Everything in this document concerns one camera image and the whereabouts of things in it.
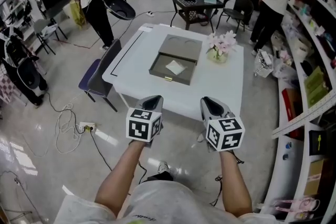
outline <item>gray chair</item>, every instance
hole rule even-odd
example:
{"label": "gray chair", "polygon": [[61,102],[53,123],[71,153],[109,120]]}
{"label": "gray chair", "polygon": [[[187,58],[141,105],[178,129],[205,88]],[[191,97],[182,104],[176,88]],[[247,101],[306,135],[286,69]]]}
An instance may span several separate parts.
{"label": "gray chair", "polygon": [[50,37],[52,36],[52,34],[55,33],[57,39],[59,40],[59,37],[58,37],[57,32],[56,32],[57,29],[60,30],[60,32],[63,34],[63,36],[64,36],[66,39],[68,39],[67,36],[63,33],[63,31],[61,30],[61,28],[60,28],[59,26],[57,27],[57,29],[55,29],[53,32],[49,33],[49,34],[46,35],[46,36],[43,36],[43,35],[41,34],[42,30],[43,30],[46,26],[50,26],[50,25],[54,25],[54,24],[56,24],[56,21],[55,21],[54,19],[50,19],[50,20],[49,20],[49,19],[39,19],[39,20],[37,20],[37,21],[34,23],[33,28],[34,28],[34,32],[35,32],[35,34],[36,34],[38,40],[41,42],[41,45],[43,46],[43,48],[44,48],[44,50],[46,51],[46,53],[49,54],[49,52],[48,52],[47,49],[46,49],[46,47],[48,47],[49,50],[50,50],[54,55],[56,55],[55,52],[54,52],[54,51],[49,47],[49,45],[48,45],[48,42],[47,42],[48,38],[50,38]]}
{"label": "gray chair", "polygon": [[217,24],[217,27],[216,29],[218,29],[218,26],[219,26],[219,22],[220,22],[220,18],[222,16],[228,16],[228,19],[226,20],[229,21],[230,18],[236,20],[238,22],[238,26],[237,26],[237,29],[236,29],[236,33],[238,32],[238,28],[239,28],[239,25],[240,25],[240,22],[242,20],[244,20],[244,18],[248,15],[251,15],[252,12],[253,12],[253,3],[251,0],[236,0],[235,2],[235,6],[234,8],[226,8],[226,3],[230,1],[230,0],[224,0],[224,8],[223,8],[223,11],[218,19],[218,24]]}
{"label": "gray chair", "polygon": [[95,100],[91,95],[92,93],[102,97],[106,103],[109,104],[109,106],[112,107],[112,109],[116,112],[117,110],[115,107],[107,99],[107,95],[109,94],[113,85],[105,82],[102,79],[102,75],[120,51],[120,40],[115,39],[103,57],[101,59],[95,60],[92,63],[78,85],[78,87],[83,90],[93,102],[95,102]]}

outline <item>black cable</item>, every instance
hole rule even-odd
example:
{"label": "black cable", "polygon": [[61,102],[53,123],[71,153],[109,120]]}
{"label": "black cable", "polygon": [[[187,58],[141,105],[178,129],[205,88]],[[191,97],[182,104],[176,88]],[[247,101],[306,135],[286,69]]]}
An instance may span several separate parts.
{"label": "black cable", "polygon": [[147,169],[144,168],[144,167],[141,165],[140,161],[138,161],[138,165],[140,166],[141,169],[144,170],[144,173],[143,173],[142,177],[141,177],[140,180],[139,180],[139,184],[141,184],[141,180],[145,177],[145,175],[146,175],[146,173],[147,173]]}
{"label": "black cable", "polygon": [[222,177],[221,176],[217,176],[216,178],[215,178],[215,180],[216,181],[219,181],[219,183],[221,184],[220,186],[220,189],[219,189],[219,193],[218,193],[218,195],[217,195],[217,198],[216,198],[216,200],[214,200],[213,202],[210,202],[209,204],[210,205],[212,205],[212,206],[216,206],[216,204],[217,204],[217,202],[218,202],[218,199],[219,199],[219,197],[220,197],[220,195],[221,195],[221,192],[222,192]]}
{"label": "black cable", "polygon": [[93,142],[94,142],[94,144],[95,144],[95,146],[96,146],[96,148],[97,148],[97,150],[98,150],[98,152],[99,152],[100,156],[103,158],[103,160],[104,160],[105,164],[106,164],[106,165],[107,165],[107,167],[110,169],[110,171],[112,171],[112,169],[111,169],[110,165],[108,165],[108,163],[106,162],[106,160],[105,160],[104,156],[101,154],[101,152],[100,152],[100,150],[99,150],[99,148],[98,148],[98,146],[97,146],[97,144],[96,144],[96,142],[95,142],[95,140],[94,140],[94,138],[93,138],[93,135],[92,135],[92,132],[91,132],[91,130],[90,130],[90,134],[91,134],[91,137],[92,137],[92,139],[93,139]]}
{"label": "black cable", "polygon": [[84,130],[83,132],[80,133],[80,132],[78,131],[78,129],[77,129],[77,126],[76,126],[77,119],[76,119],[76,114],[74,113],[74,111],[72,111],[72,109],[56,110],[56,109],[54,108],[53,104],[51,103],[51,100],[50,100],[50,93],[49,93],[49,92],[46,92],[45,95],[46,95],[46,94],[49,96],[49,103],[50,103],[50,105],[51,105],[51,107],[53,108],[54,111],[56,111],[56,112],[58,112],[58,113],[61,113],[61,112],[63,112],[63,111],[67,111],[67,110],[69,110],[69,111],[74,115],[74,117],[75,117],[75,128],[76,128],[76,131],[77,131],[78,134],[83,134],[83,133],[85,132],[85,130]]}

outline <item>human arm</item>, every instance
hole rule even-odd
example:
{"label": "human arm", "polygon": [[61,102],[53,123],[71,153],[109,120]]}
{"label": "human arm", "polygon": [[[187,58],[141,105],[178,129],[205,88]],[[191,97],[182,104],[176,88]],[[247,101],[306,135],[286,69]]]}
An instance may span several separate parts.
{"label": "human arm", "polygon": [[99,187],[95,202],[108,207],[115,216],[118,215],[125,202],[135,168],[145,145],[145,142],[133,141]]}
{"label": "human arm", "polygon": [[222,195],[227,212],[235,217],[252,212],[251,197],[238,168],[236,157],[227,151],[219,153],[222,166]]}

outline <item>box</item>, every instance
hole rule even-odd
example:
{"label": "box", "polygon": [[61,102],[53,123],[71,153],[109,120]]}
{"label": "box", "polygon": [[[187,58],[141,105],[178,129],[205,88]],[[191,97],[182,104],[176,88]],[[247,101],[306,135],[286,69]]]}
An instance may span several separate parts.
{"label": "box", "polygon": [[[159,53],[154,60],[149,73],[164,78],[167,81],[175,81],[190,85],[191,79],[200,56],[202,42],[185,37],[167,35],[162,43]],[[166,65],[175,60],[186,69],[175,75],[166,68]]]}

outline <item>black chair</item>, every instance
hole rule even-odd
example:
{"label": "black chair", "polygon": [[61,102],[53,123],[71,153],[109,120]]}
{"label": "black chair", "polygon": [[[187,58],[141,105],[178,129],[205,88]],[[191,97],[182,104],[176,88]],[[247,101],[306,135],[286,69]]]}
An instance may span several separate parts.
{"label": "black chair", "polygon": [[230,18],[232,18],[233,20],[236,20],[238,22],[238,26],[237,26],[237,29],[236,29],[236,33],[237,33],[240,22],[242,20],[244,20],[245,16],[248,16],[248,15],[252,14],[253,9],[254,9],[253,3],[252,3],[251,0],[236,0],[234,8],[231,9],[231,8],[225,8],[226,3],[228,1],[230,1],[230,0],[224,0],[224,3],[223,3],[224,8],[223,8],[223,11],[222,11],[222,13],[219,17],[216,29],[218,29],[220,18],[222,16],[228,16],[228,19],[226,20],[226,22]]}
{"label": "black chair", "polygon": [[107,99],[107,95],[112,88],[112,84],[105,82],[102,79],[102,75],[120,51],[120,40],[115,39],[103,57],[92,63],[78,85],[78,87],[83,90],[93,102],[95,102],[95,100],[91,94],[100,96],[116,112],[116,108]]}

